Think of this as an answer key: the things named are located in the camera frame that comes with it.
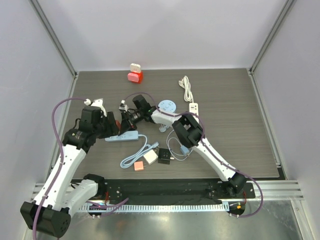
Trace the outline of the round blue socket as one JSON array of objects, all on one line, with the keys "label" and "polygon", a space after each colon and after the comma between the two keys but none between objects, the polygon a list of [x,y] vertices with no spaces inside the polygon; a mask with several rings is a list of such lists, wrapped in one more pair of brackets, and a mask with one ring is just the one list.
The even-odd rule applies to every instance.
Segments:
[{"label": "round blue socket", "polygon": [[168,99],[160,101],[158,104],[158,107],[161,110],[169,113],[175,113],[177,109],[176,104],[172,100],[168,100]]}]

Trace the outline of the light blue power strip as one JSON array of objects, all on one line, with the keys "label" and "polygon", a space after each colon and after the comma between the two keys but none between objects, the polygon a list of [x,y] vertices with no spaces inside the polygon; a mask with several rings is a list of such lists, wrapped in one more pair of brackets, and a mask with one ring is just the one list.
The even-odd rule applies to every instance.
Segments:
[{"label": "light blue power strip", "polygon": [[104,140],[108,143],[111,143],[111,142],[136,141],[138,139],[139,139],[139,132],[137,130],[133,130],[133,131],[127,131],[121,135],[107,137]]}]

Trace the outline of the pink plug adapter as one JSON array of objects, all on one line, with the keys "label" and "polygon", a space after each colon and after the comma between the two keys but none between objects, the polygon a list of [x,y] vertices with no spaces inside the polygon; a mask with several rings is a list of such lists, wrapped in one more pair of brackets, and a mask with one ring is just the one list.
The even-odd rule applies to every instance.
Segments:
[{"label": "pink plug adapter", "polygon": [[143,171],[144,168],[145,168],[145,164],[143,161],[136,161],[134,164],[133,164],[133,167],[134,167],[134,171],[135,172],[140,172],[140,171]]}]

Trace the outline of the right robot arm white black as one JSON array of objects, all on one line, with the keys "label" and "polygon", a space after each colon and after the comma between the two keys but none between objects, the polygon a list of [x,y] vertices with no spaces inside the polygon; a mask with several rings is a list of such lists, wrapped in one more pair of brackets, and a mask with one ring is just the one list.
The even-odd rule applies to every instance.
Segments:
[{"label": "right robot arm white black", "polygon": [[205,129],[199,116],[192,112],[172,113],[151,105],[141,94],[132,99],[135,110],[130,110],[123,99],[119,104],[121,114],[120,134],[137,129],[137,123],[165,125],[173,128],[180,143],[198,153],[217,173],[226,194],[237,198],[244,191],[247,178],[229,164],[205,136]]}]

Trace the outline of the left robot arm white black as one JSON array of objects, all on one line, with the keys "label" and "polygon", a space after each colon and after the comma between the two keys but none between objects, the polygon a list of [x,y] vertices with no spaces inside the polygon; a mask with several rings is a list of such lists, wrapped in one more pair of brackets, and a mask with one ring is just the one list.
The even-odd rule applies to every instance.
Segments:
[{"label": "left robot arm white black", "polygon": [[20,213],[34,238],[38,232],[61,238],[81,205],[92,197],[100,200],[106,195],[106,187],[100,176],[82,180],[69,194],[66,191],[75,171],[96,140],[118,133],[119,126],[113,112],[94,105],[82,109],[78,126],[64,135],[59,158],[44,186],[32,202],[25,201],[20,207]]}]

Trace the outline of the white charger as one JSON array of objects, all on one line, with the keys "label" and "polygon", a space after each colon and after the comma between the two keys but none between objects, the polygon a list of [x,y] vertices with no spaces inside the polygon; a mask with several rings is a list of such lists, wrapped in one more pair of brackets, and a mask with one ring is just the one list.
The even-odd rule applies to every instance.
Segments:
[{"label": "white charger", "polygon": [[158,155],[153,149],[151,149],[143,155],[143,158],[149,165],[151,165],[158,159]]}]

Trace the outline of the blue usb charger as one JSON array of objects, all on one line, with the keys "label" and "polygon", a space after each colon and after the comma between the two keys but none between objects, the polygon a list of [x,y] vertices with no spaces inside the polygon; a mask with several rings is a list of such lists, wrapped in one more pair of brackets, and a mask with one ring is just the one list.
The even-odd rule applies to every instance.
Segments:
[{"label": "blue usb charger", "polygon": [[182,145],[182,146],[180,147],[180,151],[181,151],[181,153],[183,154],[183,156],[185,156],[185,157],[190,154],[190,150],[189,150],[186,146],[184,146],[184,145]]}]

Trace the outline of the red brown cube adapter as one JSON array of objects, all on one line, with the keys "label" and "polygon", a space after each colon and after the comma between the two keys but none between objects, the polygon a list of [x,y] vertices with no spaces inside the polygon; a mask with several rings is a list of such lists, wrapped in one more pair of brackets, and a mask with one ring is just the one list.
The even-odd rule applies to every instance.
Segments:
[{"label": "red brown cube adapter", "polygon": [[116,126],[118,127],[118,129],[120,130],[121,129],[121,123],[118,120],[116,120],[115,123],[116,123]]}]

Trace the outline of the red pink cube socket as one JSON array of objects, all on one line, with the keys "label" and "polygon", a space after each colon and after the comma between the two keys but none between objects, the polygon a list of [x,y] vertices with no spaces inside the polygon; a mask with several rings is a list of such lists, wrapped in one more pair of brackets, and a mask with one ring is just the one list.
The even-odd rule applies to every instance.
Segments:
[{"label": "red pink cube socket", "polygon": [[130,72],[127,74],[127,79],[129,82],[140,84],[144,78],[143,72]]}]

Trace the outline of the black cube adapter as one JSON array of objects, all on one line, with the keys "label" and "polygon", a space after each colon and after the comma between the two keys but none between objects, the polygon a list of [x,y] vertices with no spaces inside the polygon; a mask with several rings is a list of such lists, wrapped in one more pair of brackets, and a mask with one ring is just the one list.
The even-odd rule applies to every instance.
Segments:
[{"label": "black cube adapter", "polygon": [[172,160],[172,155],[169,149],[159,148],[157,162],[159,164],[169,165]]}]

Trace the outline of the cream white plug adapter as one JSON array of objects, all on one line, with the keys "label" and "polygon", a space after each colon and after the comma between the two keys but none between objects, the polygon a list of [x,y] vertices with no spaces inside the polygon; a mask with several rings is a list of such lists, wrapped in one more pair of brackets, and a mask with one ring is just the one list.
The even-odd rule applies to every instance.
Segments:
[{"label": "cream white plug adapter", "polygon": [[133,73],[140,73],[142,70],[141,70],[141,66],[137,63],[131,63],[130,64],[130,71],[133,72]]}]

